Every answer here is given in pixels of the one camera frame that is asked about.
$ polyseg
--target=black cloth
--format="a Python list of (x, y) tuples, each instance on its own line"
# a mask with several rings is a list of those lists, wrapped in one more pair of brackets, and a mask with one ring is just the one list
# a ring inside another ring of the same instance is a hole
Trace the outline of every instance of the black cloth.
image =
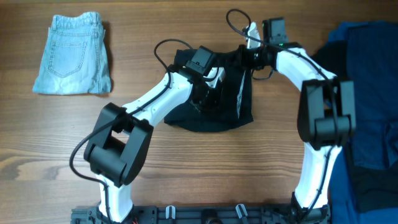
[(398, 207), (398, 27), (350, 29), (313, 59), (354, 81), (357, 129), (344, 146), (358, 212)]
[[(175, 65), (185, 65), (195, 51), (178, 50), (174, 58)], [(189, 131), (220, 132), (253, 121), (251, 114), (252, 85), (249, 72), (230, 64), (236, 52), (218, 54), (218, 66), (224, 67), (223, 92), (220, 107), (215, 112), (201, 112), (189, 100), (174, 108), (165, 118), (164, 123), (180, 126)]]

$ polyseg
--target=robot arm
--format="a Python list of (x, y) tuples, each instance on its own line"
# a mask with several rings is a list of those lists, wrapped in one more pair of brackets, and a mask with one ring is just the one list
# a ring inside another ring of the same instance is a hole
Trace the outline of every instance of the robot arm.
[[(280, 46), (287, 43), (287, 39), (282, 41), (279, 39), (284, 37), (284, 34), (274, 37), (270, 32), (273, 21), (264, 22), (268, 22), (266, 26), (263, 24), (264, 30), (268, 30), (264, 33), (264, 37), (269, 37), (270, 42), (279, 41)], [(254, 25), (247, 27), (246, 32), (257, 39), (259, 34)], [(335, 159), (341, 152), (341, 145), (355, 130), (353, 84), (348, 80), (337, 80), (335, 74), (322, 69), (312, 61), (303, 48), (295, 44), (286, 44), (284, 47), (285, 50), (282, 47), (278, 50), (270, 49), (262, 47), (260, 42), (248, 39), (247, 47), (245, 49), (239, 47), (237, 52), (241, 54), (238, 58), (243, 68), (262, 69), (270, 65), (285, 75), (301, 91), (297, 129), (304, 142), (303, 167), (298, 186), (292, 194), (292, 203), (289, 207), (291, 213), (287, 215), (289, 220), (283, 219), (286, 222), (281, 223), (317, 222), (325, 219), (329, 209), (327, 189)], [(127, 115), (153, 99), (165, 88), (169, 82), (167, 73), (158, 85), (138, 100), (123, 107), (110, 103), (103, 108), (94, 130), (115, 119), (123, 118), (124, 122), (110, 126), (95, 135), (88, 142), (84, 153), (84, 158), (90, 163), (90, 168), (97, 179), (108, 185), (108, 197), (101, 186), (101, 203), (98, 206), (97, 217), (107, 217), (105, 201), (108, 200), (112, 221), (131, 223), (130, 215), (134, 208), (131, 200), (131, 182), (144, 165), (154, 126), (172, 109), (187, 100), (199, 108), (206, 108), (202, 103), (203, 99), (222, 86), (221, 82), (226, 75), (224, 68), (213, 68), (214, 61), (213, 53), (200, 47), (185, 66), (169, 67), (171, 70), (169, 89), (134, 116)], [(337, 121), (332, 118), (330, 110), (324, 109), (324, 102), (327, 103), (330, 96), (326, 91), (326, 80), (318, 74), (314, 66), (320, 68), (323, 74), (332, 80), (330, 86), (335, 89)], [(338, 124), (338, 130), (335, 130), (333, 123)], [(129, 135), (129, 140), (127, 143), (118, 141), (111, 136), (112, 131), (118, 133), (124, 131)], [(335, 144), (335, 134), (338, 134), (338, 144)], [(243, 205), (238, 205), (236, 212), (243, 223), (248, 223), (244, 218), (247, 218), (248, 214)], [(175, 208), (166, 209), (165, 217), (175, 218)]]

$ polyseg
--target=table surface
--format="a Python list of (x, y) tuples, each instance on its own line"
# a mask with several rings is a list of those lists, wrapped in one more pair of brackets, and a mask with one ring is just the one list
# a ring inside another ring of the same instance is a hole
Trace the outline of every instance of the table surface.
[[(397, 21), (398, 11), (396, 1), (35, 2), (0, 4), (0, 223), (69, 223), (72, 208), (98, 203), (98, 184), (71, 172), (70, 153), (104, 105), (134, 101), (162, 79), (164, 68), (153, 56), (159, 41), (178, 38), (216, 52), (234, 50), (244, 40), (228, 27), (225, 14), (240, 8), (258, 25), (284, 16), (289, 39), (312, 54), (341, 21)], [(98, 11), (104, 21), (112, 93), (33, 94), (52, 16), (86, 11)], [(233, 22), (247, 23), (238, 16)], [(164, 44), (159, 55), (171, 63), (176, 49), (184, 46)], [(164, 123), (155, 128), (132, 185), (136, 205), (289, 202), (303, 158), (296, 130), (299, 91), (282, 75), (252, 83), (253, 123), (214, 134)], [(90, 174), (82, 152), (75, 164)]]

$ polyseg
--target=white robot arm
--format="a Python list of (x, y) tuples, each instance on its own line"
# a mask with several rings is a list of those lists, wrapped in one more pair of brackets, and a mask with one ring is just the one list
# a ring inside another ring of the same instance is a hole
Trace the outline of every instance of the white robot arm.
[[(249, 37), (259, 38), (255, 23), (251, 23), (250, 27), (246, 28), (246, 33)], [(344, 105), (340, 102), (338, 120), (336, 117), (330, 119), (330, 116), (327, 116), (328, 112), (323, 109), (324, 98), (327, 98), (325, 90), (331, 87), (328, 81), (333, 80), (336, 75), (317, 65), (303, 48), (262, 47), (258, 41), (250, 38), (246, 40), (248, 41), (247, 51), (237, 52), (246, 54), (245, 58), (250, 56), (254, 59), (241, 62), (243, 67), (261, 69), (264, 65), (270, 65), (274, 70), (285, 75), (302, 92), (298, 112), (298, 132), (304, 141), (302, 173), (292, 195), (290, 206), (292, 212), (287, 215), (286, 222), (281, 223), (322, 221), (326, 217), (325, 212), (329, 212), (327, 192), (330, 175), (335, 159), (342, 149), (341, 144), (336, 144), (337, 141), (331, 140), (336, 138), (334, 134), (339, 134), (338, 142), (345, 142), (348, 135), (353, 133), (355, 129), (353, 111), (342, 109)], [(125, 118), (126, 123), (103, 129), (97, 134), (99, 135), (97, 138), (90, 139), (85, 151), (85, 160), (90, 163), (96, 178), (108, 186), (104, 189), (101, 185), (101, 203), (98, 206), (98, 212), (102, 221), (106, 220), (104, 217), (110, 215), (113, 223), (131, 223), (134, 208), (131, 200), (131, 182), (144, 165), (153, 128), (176, 106), (188, 100), (192, 101), (192, 98), (203, 97), (197, 93), (197, 89), (204, 88), (208, 93), (209, 90), (218, 88), (224, 76), (228, 75), (225, 74), (224, 68), (215, 68), (212, 67), (212, 63), (209, 63), (213, 60), (211, 51), (201, 47), (198, 52), (192, 61), (187, 63), (188, 68), (183, 66), (180, 70), (170, 72), (170, 75), (166, 73), (163, 80), (141, 98), (121, 108), (109, 104), (102, 110), (95, 130), (101, 129), (105, 123), (115, 119)], [(171, 80), (168, 89), (145, 108), (137, 111), (143, 104), (164, 91), (169, 78)], [(333, 94), (338, 95), (340, 101), (342, 95), (353, 101), (353, 91), (350, 91), (350, 88), (353, 88), (352, 83), (336, 82), (333, 87), (337, 89), (337, 91), (333, 89)], [(137, 112), (133, 117), (127, 116), (132, 111)], [(112, 130), (128, 133), (130, 135), (128, 142), (120, 144), (117, 139), (111, 137)], [(239, 204), (236, 212), (243, 223), (249, 223), (248, 214), (243, 205)], [(165, 217), (175, 219), (175, 208), (168, 207)]]

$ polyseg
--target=wire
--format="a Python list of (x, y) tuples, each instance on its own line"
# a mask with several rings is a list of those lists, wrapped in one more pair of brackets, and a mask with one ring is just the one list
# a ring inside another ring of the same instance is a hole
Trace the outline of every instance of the wire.
[(267, 78), (256, 78), (256, 77), (253, 76), (253, 74), (254, 74), (254, 69), (253, 69), (253, 70), (251, 70), (251, 77), (252, 77), (254, 80), (267, 80), (267, 79), (269, 79), (270, 77), (273, 76), (274, 72), (275, 72), (275, 70), (272, 69), (272, 70), (269, 72), (269, 75), (268, 75)]
[(69, 167), (70, 167), (70, 169), (72, 170), (73, 173), (75, 173), (77, 176), (81, 177), (82, 179), (94, 181), (94, 182), (97, 182), (97, 183), (100, 183), (100, 184), (103, 185), (103, 187), (104, 187), (104, 192), (105, 192), (105, 199), (104, 199), (104, 200), (105, 200), (105, 210), (106, 210), (106, 216), (108, 217), (109, 224), (112, 224), (113, 222), (112, 222), (112, 218), (111, 218), (111, 215), (110, 215), (111, 212), (109, 211), (108, 185), (107, 185), (104, 181), (102, 181), (102, 180), (98, 180), (98, 179), (96, 179), (96, 178), (88, 177), (88, 176), (85, 176), (85, 175), (79, 173), (79, 172), (75, 169), (75, 166), (73, 165), (73, 160), (74, 160), (74, 158), (75, 158), (75, 156), (76, 156), (76, 153), (79, 151), (79, 149), (80, 149), (87, 141), (89, 141), (92, 137), (94, 137), (96, 134), (102, 132), (103, 130), (105, 130), (106, 128), (108, 128), (108, 127), (110, 127), (110, 126), (112, 126), (112, 125), (115, 125), (115, 124), (120, 123), (121, 121), (124, 121), (127, 117), (132, 116), (132, 115), (136, 114), (136, 113), (139, 112), (139, 111), (142, 111), (146, 106), (148, 106), (149, 104), (153, 103), (156, 99), (158, 99), (160, 96), (162, 96), (162, 95), (167, 91), (167, 89), (170, 88), (170, 84), (171, 84), (171, 80), (172, 80), (170, 70), (169, 70), (169, 68), (166, 66), (166, 64), (163, 62), (163, 60), (160, 59), (160, 57), (157, 55), (156, 50), (157, 50), (157, 48), (158, 48), (161, 44), (163, 44), (163, 43), (165, 43), (165, 42), (171, 42), (171, 41), (183, 43), (183, 44), (185, 44), (189, 49), (193, 50), (193, 47), (191, 47), (191, 45), (187, 44), (186, 42), (184, 42), (184, 41), (182, 41), (182, 40), (178, 40), (178, 39), (166, 39), (166, 40), (162, 40), (162, 41), (160, 41), (160, 42), (155, 46), (154, 55), (155, 55), (155, 57), (159, 60), (159, 62), (163, 65), (163, 67), (166, 69), (167, 74), (168, 74), (168, 76), (169, 76), (169, 80), (167, 81), (167, 84), (166, 84), (165, 88), (164, 88), (161, 92), (159, 92), (156, 96), (154, 96), (152, 99), (150, 99), (148, 102), (144, 103), (142, 106), (138, 107), (138, 108), (135, 109), (134, 111), (132, 111), (132, 112), (130, 112), (130, 113), (128, 113), (128, 114), (126, 114), (126, 115), (124, 115), (124, 116), (122, 116), (122, 117), (118, 117), (118, 118), (114, 119), (113, 121), (110, 121), (110, 122), (108, 122), (108, 123), (102, 125), (102, 126), (99, 127), (98, 129), (94, 130), (92, 133), (90, 133), (90, 134), (87, 135), (84, 139), (82, 139), (82, 140), (79, 142), (79, 144), (77, 144), (77, 146), (74, 148), (74, 150), (72, 151), (72, 153), (70, 154), (70, 158), (69, 158)]
[[(230, 14), (231, 12), (240, 12), (241, 14), (243, 14), (244, 16), (246, 16), (246, 18), (249, 20), (249, 24), (251, 24), (251, 19), (250, 19), (250, 17), (249, 17), (245, 12), (243, 12), (242, 10), (239, 10), (239, 9), (231, 9), (231, 10), (229, 10), (229, 11), (226, 13), (226, 22), (227, 22), (228, 25), (232, 28), (232, 30), (234, 30), (235, 32), (239, 33), (240, 35), (242, 35), (242, 36), (244, 36), (244, 37), (246, 37), (246, 38), (248, 38), (248, 39), (251, 39), (251, 40), (260, 42), (260, 43), (262, 43), (262, 44), (264, 44), (264, 45), (267, 45), (267, 46), (272, 47), (272, 48), (277, 49), (277, 50), (284, 50), (284, 51), (286, 51), (286, 52), (288, 52), (288, 53), (291, 53), (291, 54), (293, 54), (293, 55), (296, 55), (296, 56), (298, 56), (298, 57), (304, 59), (305, 61), (307, 61), (307, 62), (318, 72), (319, 75), (321, 75), (321, 76), (325, 79), (326, 84), (327, 84), (328, 89), (329, 89), (330, 98), (331, 98), (331, 108), (332, 108), (332, 112), (333, 112), (333, 123), (334, 123), (334, 125), (335, 125), (335, 143), (334, 143), (334, 145), (331, 147), (331, 149), (329, 150), (328, 155), (327, 155), (327, 157), (326, 157), (325, 168), (324, 168), (324, 172), (323, 172), (322, 180), (321, 180), (321, 185), (320, 185), (321, 187), (323, 187), (324, 181), (325, 181), (325, 179), (326, 179), (326, 170), (327, 170), (327, 165), (328, 165), (328, 163), (329, 163), (330, 152), (331, 152), (331, 150), (333, 149), (333, 147), (334, 147), (335, 145), (338, 145), (338, 139), (339, 139), (339, 137), (338, 137), (338, 123), (337, 123), (336, 98), (335, 98), (335, 94), (334, 94), (334, 92), (333, 92), (333, 87), (332, 87), (332, 85), (331, 85), (331, 83), (330, 83), (329, 78), (328, 78), (328, 77), (322, 72), (322, 70), (321, 70), (320, 68), (318, 68), (309, 58), (304, 57), (304, 56), (301, 55), (300, 53), (294, 52), (294, 51), (289, 50), (289, 49), (285, 49), (285, 48), (283, 48), (283, 47), (281, 47), (281, 46), (278, 46), (278, 45), (270, 44), (270, 43), (268, 43), (268, 42), (266, 42), (266, 41), (264, 41), (264, 40), (259, 40), (259, 39), (257, 39), (257, 38), (254, 38), (254, 37), (251, 37), (251, 36), (249, 36), (249, 35), (246, 35), (246, 34), (244, 34), (243, 32), (241, 32), (240, 30), (238, 30), (238, 29), (237, 29), (235, 26), (233, 26), (232, 23), (229, 21), (229, 14)], [(308, 216), (308, 214), (311, 212), (311, 210), (312, 210), (313, 207), (315, 206), (315, 204), (316, 204), (316, 202), (317, 202), (317, 200), (318, 200), (318, 198), (319, 198), (319, 196), (320, 196), (320, 194), (321, 194), (321, 191), (322, 191), (322, 188), (319, 188), (319, 189), (318, 189), (318, 193), (317, 193), (317, 195), (315, 196), (315, 200), (312, 202), (312, 204), (311, 204), (311, 206), (308, 208), (307, 212), (303, 215), (303, 218), (300, 219), (300, 222), (303, 221), (304, 218), (306, 218), (306, 217)]]

